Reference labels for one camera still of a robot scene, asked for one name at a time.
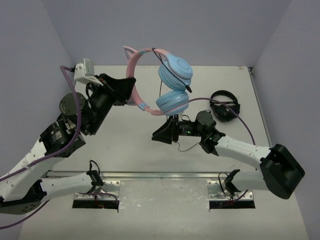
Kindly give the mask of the pink and blue cat-ear headphones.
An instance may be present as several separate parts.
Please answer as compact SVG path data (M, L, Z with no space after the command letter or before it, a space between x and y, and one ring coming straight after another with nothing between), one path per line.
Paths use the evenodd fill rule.
M191 83L193 77L192 67L184 59L174 56L169 51L160 48L144 48L135 50L124 46L127 60L126 77L133 78L139 59L146 53L152 52L160 60L158 75L163 84L171 89L156 100L157 110L152 109L140 97L137 88L133 87L131 99L140 110L153 116L173 116L180 114L189 107L189 95L192 92Z

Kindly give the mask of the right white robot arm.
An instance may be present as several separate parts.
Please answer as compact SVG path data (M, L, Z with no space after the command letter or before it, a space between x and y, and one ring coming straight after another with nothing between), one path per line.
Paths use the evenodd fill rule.
M234 169L227 174L220 188L231 196L245 190L265 190L287 200L305 176L304 169L285 146L258 146L236 140L216 129L216 121L208 110L200 111L194 121L170 116L151 139L172 144L180 136L199 137L205 153L253 167L253 171Z

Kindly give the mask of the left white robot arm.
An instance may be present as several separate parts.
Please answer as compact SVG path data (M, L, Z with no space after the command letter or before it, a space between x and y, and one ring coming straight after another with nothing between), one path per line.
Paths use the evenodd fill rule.
M136 83L133 77L115 79L95 75L88 82L92 93L85 98L70 84L71 92L60 103L60 115L41 134L32 149L0 178L0 212L24 215L47 201L69 194L97 195L104 182L98 170L71 177L47 178L53 167L69 158L86 142L83 136L95 135L113 106L125 105Z

